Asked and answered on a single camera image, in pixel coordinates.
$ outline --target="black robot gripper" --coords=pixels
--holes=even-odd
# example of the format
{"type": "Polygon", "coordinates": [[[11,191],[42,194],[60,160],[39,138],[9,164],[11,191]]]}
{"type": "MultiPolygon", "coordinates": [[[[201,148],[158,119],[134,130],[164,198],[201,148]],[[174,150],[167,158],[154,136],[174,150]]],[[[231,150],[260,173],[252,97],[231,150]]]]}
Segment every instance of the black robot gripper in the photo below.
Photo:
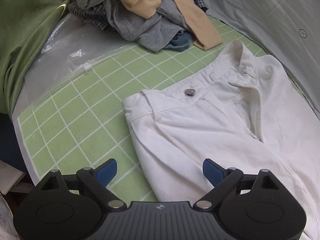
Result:
{"type": "Polygon", "coordinates": [[[73,175],[50,171],[14,214],[20,238],[298,240],[306,225],[303,208],[266,169],[248,175],[206,159],[203,173],[214,189],[193,207],[187,201],[131,202],[127,207],[106,189],[116,172],[114,159],[73,175]]]}

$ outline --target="belt loop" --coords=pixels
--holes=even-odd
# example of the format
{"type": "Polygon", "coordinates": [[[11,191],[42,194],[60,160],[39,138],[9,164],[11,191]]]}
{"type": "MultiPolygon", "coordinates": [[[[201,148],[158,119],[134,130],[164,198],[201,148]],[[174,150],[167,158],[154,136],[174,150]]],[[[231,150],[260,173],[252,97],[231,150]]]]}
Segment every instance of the belt loop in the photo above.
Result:
{"type": "Polygon", "coordinates": [[[156,106],[157,103],[155,101],[155,98],[152,96],[152,94],[150,95],[150,91],[148,91],[146,89],[142,90],[141,92],[146,96],[146,98],[149,102],[149,105],[152,108],[155,121],[159,121],[161,119],[161,113],[156,106]]]}

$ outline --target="metal button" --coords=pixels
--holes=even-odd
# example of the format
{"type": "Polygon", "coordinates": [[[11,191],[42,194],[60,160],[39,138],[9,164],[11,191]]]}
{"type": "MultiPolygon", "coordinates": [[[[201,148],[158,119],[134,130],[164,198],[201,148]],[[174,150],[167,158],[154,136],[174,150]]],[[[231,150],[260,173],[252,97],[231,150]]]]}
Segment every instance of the metal button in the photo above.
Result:
{"type": "Polygon", "coordinates": [[[111,200],[108,203],[108,206],[111,208],[121,208],[124,203],[121,200],[111,200]]]}
{"type": "Polygon", "coordinates": [[[196,90],[195,89],[193,89],[193,88],[188,88],[188,89],[186,89],[185,91],[185,94],[186,95],[188,95],[188,96],[193,96],[195,93],[196,93],[196,90]]]}
{"type": "Polygon", "coordinates": [[[207,200],[199,200],[197,203],[196,203],[196,206],[198,208],[201,208],[201,209],[208,209],[212,206],[212,203],[210,201],[207,201],[207,200]]]}

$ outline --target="pile of clothes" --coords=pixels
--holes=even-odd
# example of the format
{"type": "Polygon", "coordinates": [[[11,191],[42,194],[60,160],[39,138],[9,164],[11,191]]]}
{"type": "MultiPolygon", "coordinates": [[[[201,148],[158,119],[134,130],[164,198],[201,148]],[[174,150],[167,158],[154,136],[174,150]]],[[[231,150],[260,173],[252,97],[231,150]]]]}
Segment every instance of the pile of clothes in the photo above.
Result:
{"type": "Polygon", "coordinates": [[[76,0],[68,8],[83,22],[115,29],[153,52],[184,51],[192,33],[194,45],[203,50],[222,43],[202,0],[76,0]]]}

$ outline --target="green grid mat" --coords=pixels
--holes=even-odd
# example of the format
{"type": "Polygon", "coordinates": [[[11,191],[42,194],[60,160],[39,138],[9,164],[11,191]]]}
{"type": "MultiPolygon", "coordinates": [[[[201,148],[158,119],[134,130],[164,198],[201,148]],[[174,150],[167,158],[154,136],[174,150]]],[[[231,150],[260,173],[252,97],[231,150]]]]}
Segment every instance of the green grid mat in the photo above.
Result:
{"type": "Polygon", "coordinates": [[[52,169],[73,174],[114,158],[118,173],[108,189],[126,203],[156,201],[139,165],[121,102],[143,89],[161,90],[198,72],[232,40],[243,42],[255,56],[266,55],[242,34],[209,19],[223,44],[207,51],[191,45],[181,53],[149,53],[135,47],[71,80],[34,109],[27,108],[18,122],[39,179],[52,169]]]}

